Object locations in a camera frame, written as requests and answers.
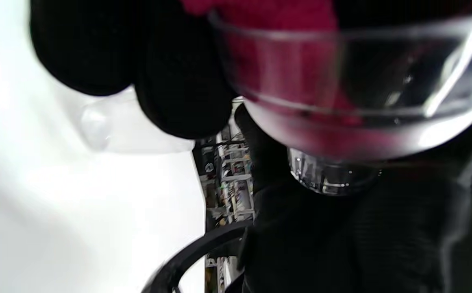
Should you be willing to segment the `person's right hand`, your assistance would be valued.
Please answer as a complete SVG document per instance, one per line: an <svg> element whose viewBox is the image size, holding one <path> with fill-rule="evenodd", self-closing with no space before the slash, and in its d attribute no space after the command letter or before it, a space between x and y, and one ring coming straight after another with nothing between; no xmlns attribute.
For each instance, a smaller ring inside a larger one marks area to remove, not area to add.
<svg viewBox="0 0 472 293"><path fill-rule="evenodd" d="M146 118L178 138L216 135L230 120L236 93L212 26L180 0L32 0L29 24L39 61L73 90L132 85Z"/></svg>

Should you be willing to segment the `person's left hand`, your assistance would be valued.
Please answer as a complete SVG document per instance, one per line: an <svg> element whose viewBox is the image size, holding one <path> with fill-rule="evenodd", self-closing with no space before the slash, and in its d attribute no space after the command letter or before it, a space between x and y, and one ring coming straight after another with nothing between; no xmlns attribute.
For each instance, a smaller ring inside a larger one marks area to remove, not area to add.
<svg viewBox="0 0 472 293"><path fill-rule="evenodd" d="M256 217L243 293L472 293L472 126L331 197L290 174L287 150L241 105Z"/></svg>

